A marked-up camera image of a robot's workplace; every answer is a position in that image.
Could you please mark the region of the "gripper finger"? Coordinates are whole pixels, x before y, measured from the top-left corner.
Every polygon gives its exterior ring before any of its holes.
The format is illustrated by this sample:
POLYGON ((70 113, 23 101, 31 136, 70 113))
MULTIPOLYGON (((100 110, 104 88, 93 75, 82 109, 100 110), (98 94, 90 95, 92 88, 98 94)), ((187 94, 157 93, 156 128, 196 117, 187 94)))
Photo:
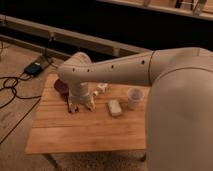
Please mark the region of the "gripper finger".
POLYGON ((96 109, 95 102, 90 100, 86 103, 86 108, 90 111, 94 111, 96 109))
POLYGON ((79 108, 76 104, 68 103, 68 112, 69 113, 77 113, 79 108))

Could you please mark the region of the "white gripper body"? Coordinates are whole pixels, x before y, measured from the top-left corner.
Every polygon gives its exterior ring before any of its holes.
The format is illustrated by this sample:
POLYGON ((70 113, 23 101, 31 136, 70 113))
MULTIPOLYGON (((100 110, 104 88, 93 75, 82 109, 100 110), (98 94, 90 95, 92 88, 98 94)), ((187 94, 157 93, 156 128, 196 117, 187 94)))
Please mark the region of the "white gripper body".
POLYGON ((88 83, 69 85, 69 101, 73 104, 86 104, 92 101, 88 83))

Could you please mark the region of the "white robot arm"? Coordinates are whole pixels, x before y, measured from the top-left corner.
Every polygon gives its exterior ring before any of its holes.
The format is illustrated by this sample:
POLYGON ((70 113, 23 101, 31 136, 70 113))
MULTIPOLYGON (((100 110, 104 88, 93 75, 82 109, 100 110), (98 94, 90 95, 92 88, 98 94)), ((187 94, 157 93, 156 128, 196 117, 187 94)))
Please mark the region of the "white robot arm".
POLYGON ((213 171, 213 55, 194 47, 157 50, 93 63, 75 53, 58 69, 74 104, 89 82, 148 86, 148 171, 213 171))

